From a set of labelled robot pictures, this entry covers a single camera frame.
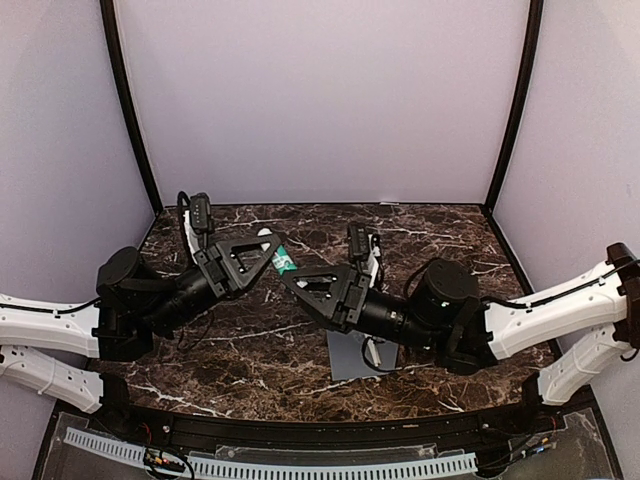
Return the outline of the grey envelope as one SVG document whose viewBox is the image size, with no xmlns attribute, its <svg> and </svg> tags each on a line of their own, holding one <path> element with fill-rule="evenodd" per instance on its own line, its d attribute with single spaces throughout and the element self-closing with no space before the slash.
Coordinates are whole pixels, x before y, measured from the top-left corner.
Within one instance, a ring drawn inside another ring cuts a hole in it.
<svg viewBox="0 0 640 480">
<path fill-rule="evenodd" d="M 329 331 L 327 343 L 333 381 L 353 380 L 384 374 L 396 368 L 398 345 L 376 340 L 382 364 L 376 368 L 370 361 L 365 346 L 366 334 L 352 331 L 348 334 Z"/>
</svg>

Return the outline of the beige letter paper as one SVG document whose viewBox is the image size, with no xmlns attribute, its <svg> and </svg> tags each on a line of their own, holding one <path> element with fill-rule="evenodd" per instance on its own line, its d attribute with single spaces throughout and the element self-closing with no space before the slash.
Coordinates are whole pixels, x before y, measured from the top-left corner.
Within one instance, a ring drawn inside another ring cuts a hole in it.
<svg viewBox="0 0 640 480">
<path fill-rule="evenodd" d="M 365 346 L 367 351 L 369 352 L 371 363 L 376 368 L 379 368 L 382 364 L 382 361 L 377 348 L 377 341 L 373 337 L 369 336 L 365 339 Z"/>
</svg>

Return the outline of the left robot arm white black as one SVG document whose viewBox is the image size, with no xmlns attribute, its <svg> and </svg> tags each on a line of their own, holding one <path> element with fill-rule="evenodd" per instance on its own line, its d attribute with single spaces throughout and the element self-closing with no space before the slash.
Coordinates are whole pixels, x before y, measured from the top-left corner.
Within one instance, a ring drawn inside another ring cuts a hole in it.
<svg viewBox="0 0 640 480">
<path fill-rule="evenodd" d="M 116 252 L 98 272 L 97 297 L 84 304 L 1 298 L 1 375 L 40 395 L 95 414 L 120 436 L 141 427 L 127 384 L 117 376 L 49 356 L 65 351 L 89 359 L 133 362 L 154 339 L 175 331 L 216 304 L 248 292 L 281 245 L 276 234 L 218 241 L 194 255 L 175 277 L 154 271 L 134 247 Z"/>
</svg>

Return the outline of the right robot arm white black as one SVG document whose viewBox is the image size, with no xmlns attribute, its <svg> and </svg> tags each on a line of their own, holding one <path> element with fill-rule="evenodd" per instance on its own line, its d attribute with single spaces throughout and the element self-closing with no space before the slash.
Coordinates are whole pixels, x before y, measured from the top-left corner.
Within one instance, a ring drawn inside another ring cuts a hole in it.
<svg viewBox="0 0 640 480">
<path fill-rule="evenodd" d="M 623 243 L 609 246 L 606 260 L 582 275 L 514 300 L 482 296 L 475 276 L 442 258 L 428 261 L 414 278 L 416 288 L 398 298 L 376 290 L 369 275 L 350 265 L 282 275 L 323 328 L 431 350 L 437 366 L 459 375 L 583 331 L 558 360 L 525 381 L 524 401 L 510 413 L 521 434 L 545 422 L 549 406 L 565 404 L 615 360 L 639 349 L 639 260 Z"/>
</svg>

